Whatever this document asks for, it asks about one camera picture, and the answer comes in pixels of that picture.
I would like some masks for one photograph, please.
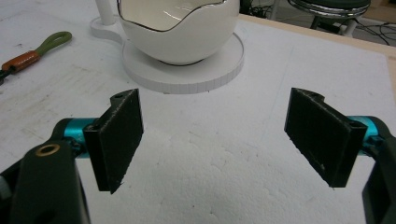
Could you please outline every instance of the white teacup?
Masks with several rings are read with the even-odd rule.
[[[170,64],[196,63],[233,34],[239,0],[118,0],[128,38],[147,55]]]

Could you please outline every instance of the chair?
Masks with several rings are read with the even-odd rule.
[[[370,0],[288,0],[289,3],[304,12],[315,16],[311,29],[317,29],[323,19],[348,20],[357,19],[363,15],[370,6]],[[357,23],[349,20],[347,27],[341,35],[352,36]]]

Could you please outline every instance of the white tabletop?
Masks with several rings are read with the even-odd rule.
[[[93,1],[0,3],[0,62],[52,33],[74,36],[0,86],[0,170],[46,141],[60,119],[99,117],[110,96],[139,88],[145,133],[118,191],[99,192],[90,161],[77,161],[92,223],[365,222],[361,191],[373,161],[359,157],[346,188],[331,189],[283,128],[298,87],[346,115],[377,116],[395,133],[384,55],[239,21],[246,56],[234,80],[163,94],[128,77],[118,43],[90,34],[96,17]]]

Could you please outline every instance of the white saucer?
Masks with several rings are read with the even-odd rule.
[[[114,40],[123,45],[122,61],[128,75],[139,85],[168,94],[192,94],[212,91],[233,80],[241,71],[244,45],[233,34],[214,55],[194,64],[175,66],[153,59],[128,40],[120,21],[104,26],[100,18],[91,22],[94,36]]]

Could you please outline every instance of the orange tool handle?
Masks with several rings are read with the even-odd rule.
[[[15,74],[29,65],[38,62],[40,58],[40,55],[35,50],[27,51],[26,53],[3,63],[1,69],[3,71],[10,71],[11,74]]]

